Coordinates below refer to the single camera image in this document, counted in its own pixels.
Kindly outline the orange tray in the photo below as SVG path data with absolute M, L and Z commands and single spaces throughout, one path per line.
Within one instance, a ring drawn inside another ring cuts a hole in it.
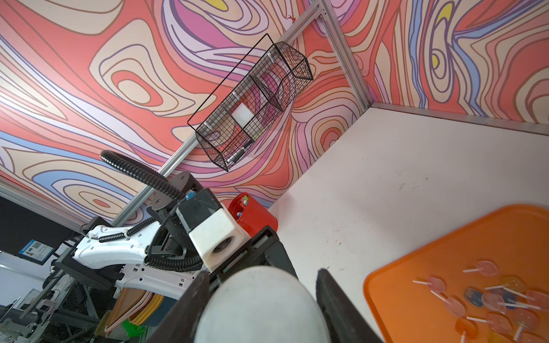
M 548 293 L 548 209 L 527 204 L 502 207 L 425 244 L 370 273 L 363 294 L 386 342 L 459 342 L 458 317 L 426 285 L 437 277 L 442 296 L 458 301 L 471 317 L 486 307 L 466 300 L 516 277 L 527 291 Z

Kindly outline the red pen cup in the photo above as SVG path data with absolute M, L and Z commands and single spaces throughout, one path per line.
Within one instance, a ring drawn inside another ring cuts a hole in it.
M 256 236 L 265 227 L 270 227 L 275 232 L 278 230 L 277 218 L 248 193 L 236 196 L 228 211 L 250 237 Z

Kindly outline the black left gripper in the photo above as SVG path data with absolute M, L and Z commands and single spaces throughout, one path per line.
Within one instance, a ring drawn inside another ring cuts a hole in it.
M 210 284 L 221 285 L 229 277 L 249 267 L 275 267 L 297 277 L 293 263 L 276 231 L 265 226 L 231 257 L 210 273 Z

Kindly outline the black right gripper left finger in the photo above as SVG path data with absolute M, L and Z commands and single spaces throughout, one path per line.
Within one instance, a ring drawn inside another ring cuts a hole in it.
M 193 342 L 210 301 L 210 276 L 200 272 L 146 343 Z

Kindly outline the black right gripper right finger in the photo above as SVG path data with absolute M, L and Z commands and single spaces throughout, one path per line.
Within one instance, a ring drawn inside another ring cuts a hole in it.
M 327 269 L 317 273 L 316 299 L 331 342 L 382 341 Z

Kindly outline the black marker in basket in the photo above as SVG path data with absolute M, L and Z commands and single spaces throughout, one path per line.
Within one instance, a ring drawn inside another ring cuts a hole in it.
M 250 145 L 239 148 L 236 152 L 230 154 L 230 156 L 225 160 L 225 165 L 228 169 L 231 169 L 238 161 L 244 157 L 247 153 L 247 150 L 250 148 Z

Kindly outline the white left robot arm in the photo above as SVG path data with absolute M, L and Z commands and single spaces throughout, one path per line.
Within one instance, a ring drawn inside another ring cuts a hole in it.
M 295 273 L 276 218 L 250 195 L 224 206 L 188 172 L 168 185 L 175 197 L 155 192 L 149 217 L 139 224 L 113 227 L 97 217 L 84 227 L 71 260 L 94 288 L 130 288 L 177 300 L 201 272 L 209 275 L 211 291 L 248 267 Z

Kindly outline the aluminium frame left post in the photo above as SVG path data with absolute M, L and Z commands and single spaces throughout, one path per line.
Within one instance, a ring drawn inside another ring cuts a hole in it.
M 347 43 L 335 10 L 330 1 L 320 0 L 316 1 L 316 3 L 322 10 L 321 16 L 323 17 L 322 21 L 325 26 L 326 37 L 333 48 L 337 60 L 340 63 L 340 67 L 355 95 L 358 107 L 360 108 L 360 111 L 364 113 L 371 107 L 373 100 L 367 90 L 367 85 L 358 67 L 358 63 L 354 58 L 350 45 Z

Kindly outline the lollipop candies on tray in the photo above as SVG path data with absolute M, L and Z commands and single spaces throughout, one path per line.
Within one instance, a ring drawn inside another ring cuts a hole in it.
M 489 342 L 544 342 L 536 334 L 540 327 L 540 312 L 548 312 L 548 294 L 526 287 L 516 276 L 502 276 L 500 283 L 483 289 L 467 287 L 463 298 L 471 305 L 487 310 L 484 317 L 470 316 L 466 306 L 457 297 L 445 295 L 446 282 L 437 276 L 414 280 L 425 285 L 431 294 L 443 301 L 445 308 L 457 317 L 455 330 L 461 342 L 477 337 L 477 323 L 489 328 Z

